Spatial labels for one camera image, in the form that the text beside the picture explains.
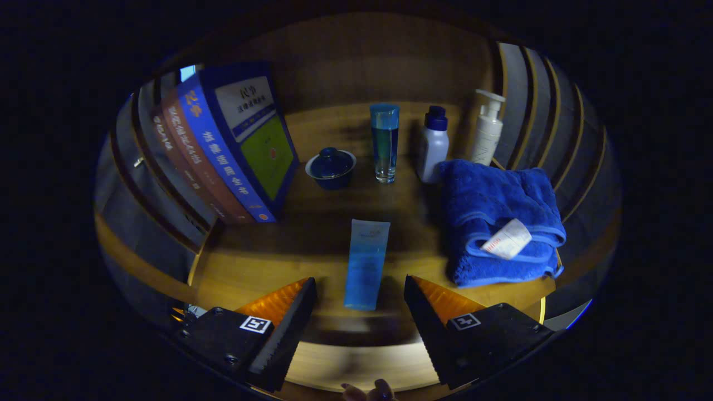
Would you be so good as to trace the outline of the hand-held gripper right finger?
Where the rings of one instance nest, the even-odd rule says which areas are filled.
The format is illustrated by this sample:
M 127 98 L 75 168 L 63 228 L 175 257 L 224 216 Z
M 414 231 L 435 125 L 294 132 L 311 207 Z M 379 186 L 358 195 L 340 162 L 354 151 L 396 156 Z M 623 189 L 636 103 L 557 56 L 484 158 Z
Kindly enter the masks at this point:
M 450 390 L 494 378 L 555 338 L 509 303 L 484 306 L 421 277 L 406 277 L 403 299 L 439 383 Z

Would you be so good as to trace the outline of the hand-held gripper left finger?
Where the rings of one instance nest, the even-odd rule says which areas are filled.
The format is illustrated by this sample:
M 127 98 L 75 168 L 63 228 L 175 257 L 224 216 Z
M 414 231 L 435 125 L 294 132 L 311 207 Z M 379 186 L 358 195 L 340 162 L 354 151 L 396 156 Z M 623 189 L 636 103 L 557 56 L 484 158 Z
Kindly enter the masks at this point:
M 214 307 L 173 332 L 173 345 L 234 385 L 282 389 L 318 301 L 304 277 L 237 310 Z

